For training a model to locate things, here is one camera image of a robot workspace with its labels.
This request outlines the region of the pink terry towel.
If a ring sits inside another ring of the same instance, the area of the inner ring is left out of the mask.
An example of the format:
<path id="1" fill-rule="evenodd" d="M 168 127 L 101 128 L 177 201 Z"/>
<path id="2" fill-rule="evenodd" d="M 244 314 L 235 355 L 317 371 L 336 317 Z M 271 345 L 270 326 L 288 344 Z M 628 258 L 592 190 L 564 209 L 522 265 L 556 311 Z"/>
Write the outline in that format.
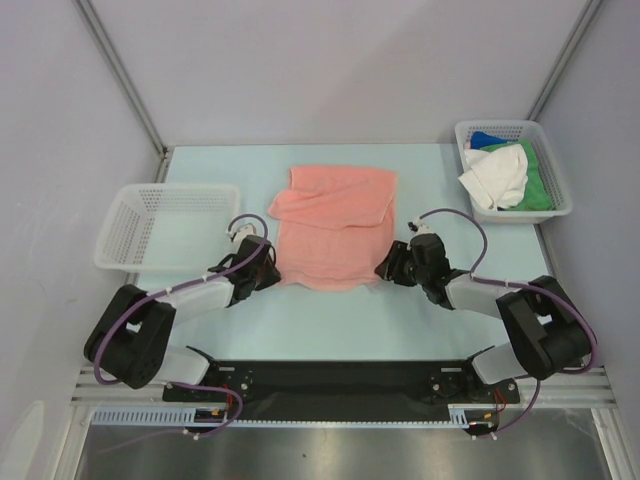
<path id="1" fill-rule="evenodd" d="M 279 221 L 282 283 L 326 292 L 376 284 L 394 240 L 397 182 L 395 172 L 374 167 L 292 167 L 268 209 Z"/>

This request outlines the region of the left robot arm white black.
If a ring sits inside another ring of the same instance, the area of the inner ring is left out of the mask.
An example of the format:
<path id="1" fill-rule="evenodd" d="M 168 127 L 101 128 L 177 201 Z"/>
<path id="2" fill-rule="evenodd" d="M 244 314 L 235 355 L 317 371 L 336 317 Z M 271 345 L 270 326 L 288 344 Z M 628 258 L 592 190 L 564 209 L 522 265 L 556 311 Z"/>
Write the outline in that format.
<path id="1" fill-rule="evenodd" d="M 201 278 L 154 294 L 133 284 L 120 287 L 84 346 L 96 381 L 101 385 L 123 383 L 132 389 L 153 380 L 178 382 L 199 400 L 214 397 L 220 376 L 209 369 L 212 360 L 191 347 L 171 347 L 172 330 L 280 282 L 275 259 L 269 240 L 248 235 L 236 252 Z"/>

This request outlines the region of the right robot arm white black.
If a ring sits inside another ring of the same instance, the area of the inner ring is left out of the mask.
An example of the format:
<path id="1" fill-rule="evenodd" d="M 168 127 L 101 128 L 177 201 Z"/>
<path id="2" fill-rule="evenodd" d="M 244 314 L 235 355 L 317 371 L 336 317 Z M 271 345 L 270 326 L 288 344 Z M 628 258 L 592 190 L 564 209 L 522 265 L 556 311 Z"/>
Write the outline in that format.
<path id="1" fill-rule="evenodd" d="M 471 401 L 486 400 L 503 380 L 545 380 L 574 373 L 585 358 L 595 360 L 593 332 L 553 277 L 509 283 L 454 269 L 444 243 L 432 232 L 418 232 L 408 243 L 394 241 L 375 273 L 397 285 L 421 287 L 429 301 L 447 310 L 502 322 L 508 342 L 473 355 L 472 369 L 460 377 L 461 392 Z"/>

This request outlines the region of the white basket with towels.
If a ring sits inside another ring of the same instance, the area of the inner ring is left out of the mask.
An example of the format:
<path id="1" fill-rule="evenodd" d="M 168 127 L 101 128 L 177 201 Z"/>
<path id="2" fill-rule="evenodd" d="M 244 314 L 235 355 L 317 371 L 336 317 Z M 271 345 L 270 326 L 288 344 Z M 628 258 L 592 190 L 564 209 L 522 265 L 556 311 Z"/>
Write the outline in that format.
<path id="1" fill-rule="evenodd" d="M 530 120 L 468 120 L 458 122 L 454 129 L 460 161 L 468 169 L 464 147 L 474 133 L 481 132 L 510 142 L 528 141 L 538 160 L 538 173 L 545 192 L 549 195 L 550 210 L 496 211 L 481 208 L 471 201 L 474 218 L 483 223 L 540 224 L 548 219 L 571 212 L 573 204 L 554 152 L 542 126 Z"/>

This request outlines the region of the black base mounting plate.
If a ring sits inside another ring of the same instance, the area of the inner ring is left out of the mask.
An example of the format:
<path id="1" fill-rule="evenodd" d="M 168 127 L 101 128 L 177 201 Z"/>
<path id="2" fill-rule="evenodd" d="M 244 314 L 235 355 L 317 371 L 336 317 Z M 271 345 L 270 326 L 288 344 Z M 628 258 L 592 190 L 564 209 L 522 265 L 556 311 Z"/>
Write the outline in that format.
<path id="1" fill-rule="evenodd" d="M 222 403 L 225 389 L 244 403 L 241 419 L 302 422 L 443 420 L 454 404 L 515 405 L 514 380 L 483 383 L 465 360 L 217 361 L 202 390 L 170 386 L 171 403 Z"/>

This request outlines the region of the empty white plastic basket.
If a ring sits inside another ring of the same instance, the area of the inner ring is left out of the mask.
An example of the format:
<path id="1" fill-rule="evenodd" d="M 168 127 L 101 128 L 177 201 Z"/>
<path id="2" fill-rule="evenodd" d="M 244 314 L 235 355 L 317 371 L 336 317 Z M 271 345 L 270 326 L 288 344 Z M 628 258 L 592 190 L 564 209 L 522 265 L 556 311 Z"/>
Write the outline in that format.
<path id="1" fill-rule="evenodd" d="M 241 193 L 226 184 L 123 187 L 98 235 L 96 267 L 127 273 L 199 273 L 229 253 Z"/>

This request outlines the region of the white towel in basket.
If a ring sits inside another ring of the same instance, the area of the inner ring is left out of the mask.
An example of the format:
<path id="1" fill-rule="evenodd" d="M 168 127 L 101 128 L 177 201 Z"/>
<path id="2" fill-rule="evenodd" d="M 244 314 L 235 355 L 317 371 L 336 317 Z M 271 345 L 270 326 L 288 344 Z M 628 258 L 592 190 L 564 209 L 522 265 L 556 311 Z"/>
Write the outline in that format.
<path id="1" fill-rule="evenodd" d="M 520 144 L 491 152 L 466 149 L 467 169 L 458 180 L 471 199 L 485 210 L 505 210 L 519 205 L 528 182 L 528 158 Z"/>

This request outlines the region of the green towel in basket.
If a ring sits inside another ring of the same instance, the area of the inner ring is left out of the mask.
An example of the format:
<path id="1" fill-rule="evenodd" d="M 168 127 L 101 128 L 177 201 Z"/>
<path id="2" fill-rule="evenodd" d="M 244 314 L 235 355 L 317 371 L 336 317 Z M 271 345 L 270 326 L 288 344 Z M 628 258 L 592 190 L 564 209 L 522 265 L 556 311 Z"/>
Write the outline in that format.
<path id="1" fill-rule="evenodd" d="M 539 160 L 528 140 L 493 144 L 481 148 L 484 153 L 499 161 L 502 169 L 510 162 L 517 162 L 516 176 L 510 179 L 507 189 L 492 207 L 510 211 L 550 211 L 553 202 L 547 193 L 540 172 Z"/>

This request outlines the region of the blue towel in basket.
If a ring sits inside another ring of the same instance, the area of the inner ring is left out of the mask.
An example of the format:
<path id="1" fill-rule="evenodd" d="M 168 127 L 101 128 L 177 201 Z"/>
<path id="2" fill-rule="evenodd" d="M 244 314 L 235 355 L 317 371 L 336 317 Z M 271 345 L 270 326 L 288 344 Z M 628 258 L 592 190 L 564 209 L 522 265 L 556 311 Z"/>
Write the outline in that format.
<path id="1" fill-rule="evenodd" d="M 469 140 L 470 148 L 474 150 L 481 150 L 489 146 L 500 145 L 504 143 L 504 139 L 486 134 L 482 131 L 474 132 Z"/>

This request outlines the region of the left aluminium corner post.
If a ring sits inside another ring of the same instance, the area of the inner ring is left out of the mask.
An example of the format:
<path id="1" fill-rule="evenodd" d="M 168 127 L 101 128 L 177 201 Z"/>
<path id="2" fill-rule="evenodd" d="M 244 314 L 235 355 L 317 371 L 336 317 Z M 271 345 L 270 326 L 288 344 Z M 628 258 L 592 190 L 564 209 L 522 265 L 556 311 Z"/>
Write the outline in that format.
<path id="1" fill-rule="evenodd" d="M 72 4 L 147 140 L 156 154 L 163 158 L 167 153 L 167 147 L 98 10 L 89 0 L 73 0 Z"/>

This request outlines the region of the aluminium corner post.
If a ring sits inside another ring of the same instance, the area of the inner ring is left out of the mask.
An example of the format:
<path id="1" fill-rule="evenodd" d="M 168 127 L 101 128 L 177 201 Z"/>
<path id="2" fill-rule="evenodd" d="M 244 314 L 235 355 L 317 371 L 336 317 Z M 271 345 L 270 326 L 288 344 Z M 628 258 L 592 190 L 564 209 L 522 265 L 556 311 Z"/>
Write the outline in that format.
<path id="1" fill-rule="evenodd" d="M 596 23 L 605 4 L 606 2 L 604 0 L 588 0 L 585 2 L 568 37 L 554 60 L 542 88 L 526 115 L 527 120 L 537 121 L 541 117 L 544 109 L 566 74 L 574 56 L 586 39 L 590 29 Z"/>
<path id="2" fill-rule="evenodd" d="M 98 10 L 89 0 L 73 0 L 72 4 L 147 140 L 156 154 L 163 158 L 167 153 L 167 147 Z"/>

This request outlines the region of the right aluminium corner post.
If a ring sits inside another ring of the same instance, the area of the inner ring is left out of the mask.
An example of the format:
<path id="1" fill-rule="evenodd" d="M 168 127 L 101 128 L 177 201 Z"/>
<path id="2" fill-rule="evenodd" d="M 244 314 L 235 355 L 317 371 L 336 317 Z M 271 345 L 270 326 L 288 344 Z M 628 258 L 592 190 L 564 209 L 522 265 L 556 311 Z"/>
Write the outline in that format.
<path id="1" fill-rule="evenodd" d="M 526 115 L 527 120 L 537 121 L 541 117 L 544 109 L 566 74 L 574 56 L 586 39 L 590 29 L 596 23 L 605 4 L 606 2 L 604 0 L 588 0 L 585 2 L 568 37 L 554 60 L 542 88 Z"/>

